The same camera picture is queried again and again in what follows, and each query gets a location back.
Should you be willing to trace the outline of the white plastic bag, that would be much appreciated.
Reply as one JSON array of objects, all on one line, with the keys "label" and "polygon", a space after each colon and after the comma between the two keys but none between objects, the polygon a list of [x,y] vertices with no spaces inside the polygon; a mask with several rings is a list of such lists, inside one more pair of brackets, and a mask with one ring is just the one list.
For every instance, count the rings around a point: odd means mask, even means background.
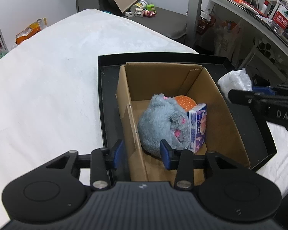
[{"label": "white plastic bag", "polygon": [[226,99],[232,89],[252,91],[252,82],[245,68],[228,72],[217,81],[217,84]]}]

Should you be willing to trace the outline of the grey plush mouse toy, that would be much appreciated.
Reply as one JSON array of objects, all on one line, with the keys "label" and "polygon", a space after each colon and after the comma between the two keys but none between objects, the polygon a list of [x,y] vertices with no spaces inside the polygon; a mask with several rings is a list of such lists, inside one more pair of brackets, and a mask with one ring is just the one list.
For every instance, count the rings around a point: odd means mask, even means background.
[{"label": "grey plush mouse toy", "polygon": [[166,140],[174,150],[187,149],[189,119],[187,112],[173,97],[155,94],[141,114],[137,124],[142,148],[150,155],[160,158],[160,141]]}]

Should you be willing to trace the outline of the blue tissue pack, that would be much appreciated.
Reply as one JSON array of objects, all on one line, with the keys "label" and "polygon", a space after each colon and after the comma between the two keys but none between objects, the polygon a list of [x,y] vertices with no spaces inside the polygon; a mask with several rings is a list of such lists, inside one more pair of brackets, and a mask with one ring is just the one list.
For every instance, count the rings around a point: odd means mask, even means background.
[{"label": "blue tissue pack", "polygon": [[205,143],[205,132],[207,122],[207,105],[200,103],[187,113],[189,119],[189,138],[188,149],[196,153]]}]

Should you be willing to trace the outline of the orange burger plush toy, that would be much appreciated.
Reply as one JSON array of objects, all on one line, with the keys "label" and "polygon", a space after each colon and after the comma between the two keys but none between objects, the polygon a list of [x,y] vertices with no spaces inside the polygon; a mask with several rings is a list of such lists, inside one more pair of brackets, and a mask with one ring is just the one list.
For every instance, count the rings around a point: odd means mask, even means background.
[{"label": "orange burger plush toy", "polygon": [[174,98],[178,105],[180,105],[186,112],[197,106],[197,103],[190,97],[179,95]]}]

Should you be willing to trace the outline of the brown cardboard box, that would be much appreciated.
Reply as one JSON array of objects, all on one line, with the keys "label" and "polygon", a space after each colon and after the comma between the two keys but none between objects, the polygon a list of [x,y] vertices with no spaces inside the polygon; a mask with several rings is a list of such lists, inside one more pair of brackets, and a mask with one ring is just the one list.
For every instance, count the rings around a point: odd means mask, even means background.
[{"label": "brown cardboard box", "polygon": [[190,120],[177,96],[207,106],[199,127],[204,143],[195,153],[217,151],[250,167],[229,108],[205,67],[133,62],[120,67],[116,91],[132,181],[174,181],[176,172],[165,169],[159,145],[164,139],[176,150],[190,146]]}]

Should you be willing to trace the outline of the black shallow tray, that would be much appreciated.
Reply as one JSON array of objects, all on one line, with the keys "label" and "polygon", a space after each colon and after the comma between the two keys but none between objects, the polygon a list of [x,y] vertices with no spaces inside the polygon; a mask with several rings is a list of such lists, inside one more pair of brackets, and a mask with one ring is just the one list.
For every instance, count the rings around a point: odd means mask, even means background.
[{"label": "black shallow tray", "polygon": [[121,177],[132,181],[174,181],[175,171],[143,148],[138,122],[154,95],[174,100],[185,116],[166,117],[174,139],[184,137],[195,154],[217,151],[258,171],[277,153],[267,123],[254,109],[228,103],[216,85],[233,69],[229,60],[192,53],[122,53],[98,58],[100,118],[105,146],[123,139]]}]

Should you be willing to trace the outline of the black curved desk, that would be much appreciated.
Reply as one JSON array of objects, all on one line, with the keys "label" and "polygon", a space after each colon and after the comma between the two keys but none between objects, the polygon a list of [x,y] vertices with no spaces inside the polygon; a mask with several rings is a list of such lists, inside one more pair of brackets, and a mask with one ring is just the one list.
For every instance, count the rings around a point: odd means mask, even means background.
[{"label": "black curved desk", "polygon": [[[278,36],[268,24],[264,23],[258,16],[252,15],[241,5],[231,0],[210,0],[225,9],[233,12],[246,22],[254,26],[271,40],[288,58],[288,45]],[[195,33],[198,25],[198,18],[201,12],[202,0],[188,0],[188,13],[186,23],[186,45],[192,47],[195,43]]]}]

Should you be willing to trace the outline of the white tote bag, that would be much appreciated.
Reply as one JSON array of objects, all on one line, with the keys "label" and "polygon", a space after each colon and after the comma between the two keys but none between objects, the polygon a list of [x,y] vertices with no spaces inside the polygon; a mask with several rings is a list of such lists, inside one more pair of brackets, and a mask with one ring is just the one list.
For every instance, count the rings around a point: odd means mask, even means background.
[{"label": "white tote bag", "polygon": [[228,58],[237,66],[243,37],[243,21],[223,21],[214,32],[215,55]]}]

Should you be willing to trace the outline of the clear water bottle red label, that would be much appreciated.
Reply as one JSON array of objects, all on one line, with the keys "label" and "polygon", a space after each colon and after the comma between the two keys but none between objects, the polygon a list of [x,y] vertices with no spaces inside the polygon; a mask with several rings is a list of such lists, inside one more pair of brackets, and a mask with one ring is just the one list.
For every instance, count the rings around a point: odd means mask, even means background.
[{"label": "clear water bottle red label", "polygon": [[279,5],[271,21],[271,29],[282,35],[288,26],[288,7]]}]

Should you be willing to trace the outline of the white blanket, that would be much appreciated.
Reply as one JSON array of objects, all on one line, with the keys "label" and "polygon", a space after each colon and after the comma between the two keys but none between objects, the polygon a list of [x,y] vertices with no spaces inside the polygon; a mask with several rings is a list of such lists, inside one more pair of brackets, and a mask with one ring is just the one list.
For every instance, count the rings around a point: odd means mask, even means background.
[{"label": "white blanket", "polygon": [[200,55],[89,9],[0,59],[0,227],[279,229],[279,188],[217,151],[174,151],[173,182],[121,177],[123,162],[111,169],[98,58],[122,53]]}]

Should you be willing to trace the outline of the red plastic basket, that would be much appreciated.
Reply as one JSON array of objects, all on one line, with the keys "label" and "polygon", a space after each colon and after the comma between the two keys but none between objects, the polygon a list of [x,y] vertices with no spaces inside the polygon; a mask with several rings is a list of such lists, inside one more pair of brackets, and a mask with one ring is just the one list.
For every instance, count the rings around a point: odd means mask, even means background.
[{"label": "red plastic basket", "polygon": [[216,19],[208,11],[201,11],[198,20],[197,33],[203,35],[210,27],[214,26]]}]

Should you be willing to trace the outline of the grey bench seat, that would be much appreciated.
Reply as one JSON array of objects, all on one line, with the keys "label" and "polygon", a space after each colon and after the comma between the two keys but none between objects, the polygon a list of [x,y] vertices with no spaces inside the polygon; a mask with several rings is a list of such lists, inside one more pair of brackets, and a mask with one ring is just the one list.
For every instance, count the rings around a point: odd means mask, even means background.
[{"label": "grey bench seat", "polygon": [[139,23],[170,39],[179,41],[186,35],[187,16],[167,9],[156,8],[155,17],[127,17],[126,19]]}]

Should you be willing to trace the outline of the white charger block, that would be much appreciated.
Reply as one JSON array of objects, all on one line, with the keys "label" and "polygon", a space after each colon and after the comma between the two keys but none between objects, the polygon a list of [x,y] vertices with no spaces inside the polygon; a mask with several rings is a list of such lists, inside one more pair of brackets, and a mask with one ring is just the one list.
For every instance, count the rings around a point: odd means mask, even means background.
[{"label": "white charger block", "polygon": [[133,13],[133,12],[130,12],[130,11],[127,11],[127,12],[125,12],[125,16],[127,16],[127,17],[133,17],[133,16],[134,16],[134,13]]}]

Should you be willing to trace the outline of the red doll toy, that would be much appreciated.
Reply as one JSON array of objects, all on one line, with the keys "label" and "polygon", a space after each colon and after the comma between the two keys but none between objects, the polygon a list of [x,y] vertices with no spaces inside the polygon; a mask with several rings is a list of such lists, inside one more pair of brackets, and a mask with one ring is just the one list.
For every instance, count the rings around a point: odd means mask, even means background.
[{"label": "red doll toy", "polygon": [[156,16],[156,13],[154,11],[150,11],[150,10],[145,10],[143,12],[143,16],[147,17],[147,18],[152,18]]}]

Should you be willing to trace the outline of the green toy box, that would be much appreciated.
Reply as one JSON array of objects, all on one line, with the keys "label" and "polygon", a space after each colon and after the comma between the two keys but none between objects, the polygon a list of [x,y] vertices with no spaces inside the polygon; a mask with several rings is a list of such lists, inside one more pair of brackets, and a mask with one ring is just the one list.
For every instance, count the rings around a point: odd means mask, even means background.
[{"label": "green toy box", "polygon": [[150,12],[155,12],[156,11],[155,5],[154,4],[148,4],[146,6],[146,10],[148,10]]}]

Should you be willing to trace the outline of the white food canister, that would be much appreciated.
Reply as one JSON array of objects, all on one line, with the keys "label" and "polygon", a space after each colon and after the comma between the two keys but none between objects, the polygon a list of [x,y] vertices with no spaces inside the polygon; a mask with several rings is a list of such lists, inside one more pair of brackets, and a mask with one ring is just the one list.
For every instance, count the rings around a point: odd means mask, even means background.
[{"label": "white food canister", "polygon": [[147,5],[149,5],[149,0],[140,0],[131,7],[131,12],[135,13],[136,9],[146,9]]}]

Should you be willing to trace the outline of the orange paper bag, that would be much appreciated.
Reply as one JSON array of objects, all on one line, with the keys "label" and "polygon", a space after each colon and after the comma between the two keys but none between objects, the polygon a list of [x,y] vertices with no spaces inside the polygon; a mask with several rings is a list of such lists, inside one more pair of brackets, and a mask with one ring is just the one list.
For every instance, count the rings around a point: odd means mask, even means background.
[{"label": "orange paper bag", "polygon": [[41,30],[45,29],[47,27],[47,19],[46,18],[40,18],[36,20],[35,22],[31,23],[25,30],[22,30],[19,34],[15,37],[15,43],[19,45],[23,41],[29,39],[36,33],[40,32]]}]

